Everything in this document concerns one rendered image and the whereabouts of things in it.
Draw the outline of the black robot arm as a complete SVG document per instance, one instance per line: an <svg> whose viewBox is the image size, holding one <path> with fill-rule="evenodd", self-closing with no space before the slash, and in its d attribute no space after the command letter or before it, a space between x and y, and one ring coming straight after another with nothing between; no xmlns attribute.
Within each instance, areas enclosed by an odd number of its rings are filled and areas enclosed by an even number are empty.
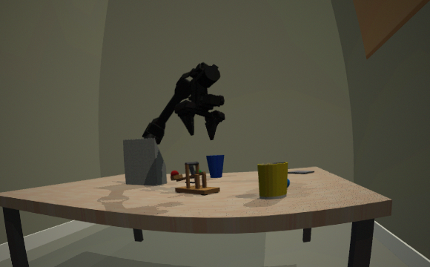
<svg viewBox="0 0 430 267"><path fill-rule="evenodd" d="M171 98L160 116L154 119L145 129L142 137L144 139L156 140L156 144L159 145L165 133L166 122L171 114L174 112L174 108L183 99L187 99L191 93L195 90L205 90L213 85L220 78L220 72L215 64L208 66L206 63L201 63L196 66L195 69L184 73L179 81L176 83L175 95ZM191 77L192 80L185 78ZM207 91L208 92L208 91ZM224 105L224 96L215 96L212 94L199 95L196 105L200 106L200 103L211 106L211 110L215 106Z"/></svg>

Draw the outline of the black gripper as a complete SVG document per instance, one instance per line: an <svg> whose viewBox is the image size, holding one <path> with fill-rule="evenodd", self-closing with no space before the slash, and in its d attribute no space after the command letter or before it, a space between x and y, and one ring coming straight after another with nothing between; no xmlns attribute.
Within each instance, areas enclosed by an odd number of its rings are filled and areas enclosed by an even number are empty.
<svg viewBox="0 0 430 267"><path fill-rule="evenodd" d="M214 139L214 135L216 132L217 125L225 120L225 114L220 111L212 111L208 112L211 109L211 106L200 103L200 106L196 105L196 101L199 95L207 95L208 92L205 90L195 90L191 93L191 96L188 97L190 101L185 100L184 102L180 102L174 108L175 113L181 118L185 127L187 128L189 134L193 136L194 134L194 115L200 115L205 117L205 126L207 128L207 132L210 140Z"/></svg>

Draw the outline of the yellow mug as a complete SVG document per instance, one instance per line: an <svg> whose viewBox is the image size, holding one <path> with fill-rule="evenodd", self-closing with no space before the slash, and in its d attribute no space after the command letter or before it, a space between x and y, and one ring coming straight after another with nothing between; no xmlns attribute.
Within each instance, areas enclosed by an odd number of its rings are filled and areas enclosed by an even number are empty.
<svg viewBox="0 0 430 267"><path fill-rule="evenodd" d="M275 200L287 197L287 162L258 164L259 198Z"/></svg>

